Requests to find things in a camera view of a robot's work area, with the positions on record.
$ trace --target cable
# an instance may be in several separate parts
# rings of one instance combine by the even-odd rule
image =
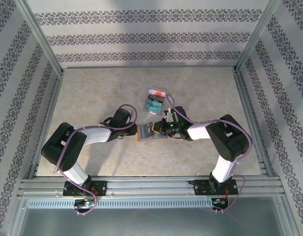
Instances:
[[[79,132],[79,131],[81,131],[81,130],[84,130],[84,129],[104,128],[104,129],[113,129],[113,130],[124,130],[124,129],[128,129],[128,128],[132,127],[132,126],[135,124],[136,120],[137,120],[137,110],[136,110],[135,107],[133,107],[132,105],[129,105],[129,104],[123,104],[123,105],[120,106],[119,108],[122,108],[122,107],[125,107],[125,106],[131,107],[131,108],[133,108],[134,111],[135,111],[135,119],[134,119],[134,121],[133,121],[130,125],[128,125],[128,126],[126,126],[126,127],[122,127],[122,128],[108,127],[108,126],[104,126],[104,125],[90,125],[90,126],[85,126],[85,127],[82,127],[82,128],[78,128],[78,129],[74,130],[73,133],[68,137],[68,139],[67,139],[67,141],[66,141],[66,144],[65,144],[65,146],[64,146],[64,148],[63,148],[63,150],[62,150],[62,153],[61,153],[61,155],[59,156],[59,159],[58,159],[57,164],[56,164],[55,169],[54,169],[54,173],[59,172],[59,173],[60,173],[62,176],[64,176],[72,185],[74,185],[75,187],[79,188],[79,189],[82,190],[82,191],[85,191],[85,192],[91,194],[91,195],[93,196],[93,199],[94,199],[94,205],[92,206],[92,208],[90,208],[90,209],[89,209],[88,211],[86,211],[86,212],[81,213],[81,212],[78,211],[79,207],[77,207],[77,208],[75,209],[75,211],[77,212],[77,214],[86,215],[86,214],[88,214],[89,212],[91,212],[91,211],[96,207],[96,205],[97,205],[97,196],[96,196],[93,192],[91,192],[91,191],[89,191],[89,190],[87,190],[87,189],[81,187],[79,184],[73,182],[69,177],[67,177],[67,176],[63,173],[62,170],[58,170],[58,169],[59,169],[59,166],[60,166],[60,164],[61,164],[61,161],[62,161],[62,159],[63,159],[63,157],[64,157],[64,154],[65,154],[65,152],[66,152],[66,150],[67,150],[68,144],[69,144],[69,142],[72,140],[73,136],[74,136],[77,132]]]
[[[169,104],[171,105],[171,107],[174,109],[175,108],[175,100],[173,98],[172,95],[170,94],[166,94],[166,98],[169,102]],[[229,171],[229,174],[234,176],[233,175],[233,171],[235,169],[235,167],[238,165],[239,161],[241,161],[242,159],[244,159],[251,151],[252,149],[252,140],[250,138],[250,136],[248,135],[248,133],[240,126],[230,122],[230,121],[227,121],[227,120],[223,120],[223,119],[212,119],[212,120],[205,120],[205,121],[201,121],[201,122],[195,122],[195,121],[192,121],[190,120],[189,118],[187,118],[185,115],[183,115],[180,111],[178,111],[177,109],[174,109],[181,117],[183,117],[185,120],[187,120],[188,122],[192,123],[192,124],[208,124],[208,123],[215,123],[215,122],[223,122],[223,123],[226,123],[226,124],[229,124],[235,128],[237,128],[238,130],[240,130],[247,138],[248,140],[248,149],[247,151],[243,154],[243,156],[239,157],[237,160],[235,160],[235,163],[233,164],[233,166],[231,167],[230,171]],[[226,212],[227,210],[229,210],[233,205],[234,203],[237,201],[238,197],[240,196],[243,188],[244,188],[244,185],[245,185],[245,178],[244,176],[242,175],[237,175],[235,177],[242,177],[243,178],[243,183],[242,183],[242,186],[240,188],[240,191],[238,192],[238,194],[236,195],[235,199],[233,200],[233,202],[225,209],[225,210],[220,210],[222,213]]]

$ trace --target floral wall pattern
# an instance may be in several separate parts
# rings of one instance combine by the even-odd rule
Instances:
[[[28,0],[63,68],[234,66],[267,2]]]
[[[303,235],[303,0],[279,3],[242,77],[268,157]]]
[[[13,0],[0,0],[0,235],[32,164],[57,75]]]

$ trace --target beige floor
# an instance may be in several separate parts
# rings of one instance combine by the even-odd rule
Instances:
[[[142,111],[149,87],[170,93],[192,120],[231,114],[248,128],[230,67],[67,69],[48,138],[62,122],[95,125],[113,116],[124,103],[137,108],[137,123],[160,120]],[[90,175],[208,175],[217,158],[211,140],[137,142],[137,137],[131,136],[85,146],[78,162]],[[53,175],[53,169],[42,157],[37,174]],[[254,149],[234,173],[261,174]]]

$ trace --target patterned wallpaper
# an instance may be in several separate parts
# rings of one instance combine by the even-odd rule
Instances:
[[[0,0],[0,235],[37,151],[57,75],[13,0]]]
[[[28,0],[63,68],[233,66],[267,2]]]
[[[242,69],[273,169],[303,235],[303,0],[283,0]]]

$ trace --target black mounting plate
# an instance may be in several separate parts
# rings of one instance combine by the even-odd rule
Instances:
[[[197,196],[225,195],[225,189],[228,189],[229,195],[238,194],[238,188],[234,179],[231,179],[226,186],[219,188],[216,193],[209,191],[210,185],[208,179],[195,179],[189,181],[189,184],[193,185],[195,195]]]
[[[91,181],[90,189],[95,188],[97,190],[97,196],[105,196],[107,192],[107,183],[108,183],[107,181]],[[79,196],[91,196],[91,195],[89,193],[84,193],[79,188],[72,185],[69,181],[66,181],[64,184],[63,196],[79,197]]]

